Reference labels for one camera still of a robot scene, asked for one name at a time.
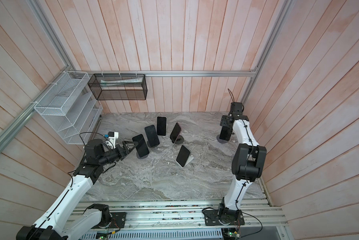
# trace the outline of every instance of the black wire mesh basket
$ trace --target black wire mesh basket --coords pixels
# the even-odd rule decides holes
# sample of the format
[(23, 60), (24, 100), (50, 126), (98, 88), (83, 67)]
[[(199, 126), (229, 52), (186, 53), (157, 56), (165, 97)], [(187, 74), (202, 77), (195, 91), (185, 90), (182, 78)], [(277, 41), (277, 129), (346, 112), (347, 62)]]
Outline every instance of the black wire mesh basket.
[(97, 100), (146, 100), (148, 93), (144, 74), (96, 73), (88, 85)]

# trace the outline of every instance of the white wire mesh basket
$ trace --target white wire mesh basket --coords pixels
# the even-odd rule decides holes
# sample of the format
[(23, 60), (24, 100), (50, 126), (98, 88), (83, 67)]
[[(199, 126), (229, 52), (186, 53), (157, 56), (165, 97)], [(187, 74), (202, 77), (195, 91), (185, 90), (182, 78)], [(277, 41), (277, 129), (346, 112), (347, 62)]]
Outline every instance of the white wire mesh basket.
[(66, 72), (35, 106), (67, 144), (86, 144), (90, 134), (80, 133), (92, 131), (102, 112), (91, 92), (81, 94), (88, 81), (87, 73)]

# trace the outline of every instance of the wall panel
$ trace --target wall panel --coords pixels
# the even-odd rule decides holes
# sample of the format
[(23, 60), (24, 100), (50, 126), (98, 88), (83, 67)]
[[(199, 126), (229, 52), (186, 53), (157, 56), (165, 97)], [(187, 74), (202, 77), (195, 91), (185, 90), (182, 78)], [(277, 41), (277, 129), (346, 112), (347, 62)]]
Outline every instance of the wall panel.
[[(0, 1), (0, 132), (64, 68), (27, 2)], [(14, 239), (23, 225), (31, 225), (51, 206), (70, 181), (67, 172), (81, 153), (82, 146), (65, 144), (38, 114), (23, 127), (0, 154), (0, 237)]]
[(244, 113), (295, 239), (359, 239), (359, 0), (295, 2)]
[[(284, 0), (40, 2), (76, 69), (250, 70)], [(237, 77), (149, 78), (147, 100), (107, 101), (106, 111), (225, 111), (228, 89), (240, 100), (245, 83)]]

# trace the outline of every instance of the marble tabletop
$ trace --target marble tabletop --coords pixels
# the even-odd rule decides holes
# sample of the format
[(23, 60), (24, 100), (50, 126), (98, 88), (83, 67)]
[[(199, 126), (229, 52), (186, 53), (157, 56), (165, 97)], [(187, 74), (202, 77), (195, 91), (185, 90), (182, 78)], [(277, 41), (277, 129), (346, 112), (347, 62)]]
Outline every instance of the marble tabletop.
[[(231, 161), (238, 143), (234, 135), (220, 143), (222, 112), (212, 113), (114, 113), (102, 117), (98, 132), (119, 132), (117, 143), (143, 134), (157, 116), (167, 117), (167, 134), (158, 136), (160, 145), (149, 148), (149, 155), (139, 159), (136, 150), (102, 174), (81, 201), (222, 199), (232, 180)], [(176, 157), (181, 145), (172, 144), (169, 135), (178, 122), (185, 145), (194, 156), (181, 168)], [(265, 198), (258, 182), (254, 182), (245, 198)]]

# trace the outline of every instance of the gray floor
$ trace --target gray floor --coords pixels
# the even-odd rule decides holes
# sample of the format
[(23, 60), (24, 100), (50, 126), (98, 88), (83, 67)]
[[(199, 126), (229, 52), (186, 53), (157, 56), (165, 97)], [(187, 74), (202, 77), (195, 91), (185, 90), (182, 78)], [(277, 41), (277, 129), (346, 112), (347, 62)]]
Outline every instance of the gray floor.
[[(143, 134), (144, 127), (156, 125), (157, 116), (167, 117), (167, 134), (159, 136), (160, 145), (149, 149), (145, 159), (134, 150), (124, 161), (100, 176), (81, 201), (221, 199), (227, 193), (232, 173), (231, 161), (237, 139), (217, 141), (220, 120), (226, 113), (120, 113), (106, 114), (98, 132), (119, 132), (119, 141)], [(181, 145), (169, 139), (175, 123), (182, 127), (183, 143), (194, 160), (181, 168), (175, 159)], [(253, 183), (245, 198), (265, 198), (259, 184)]]

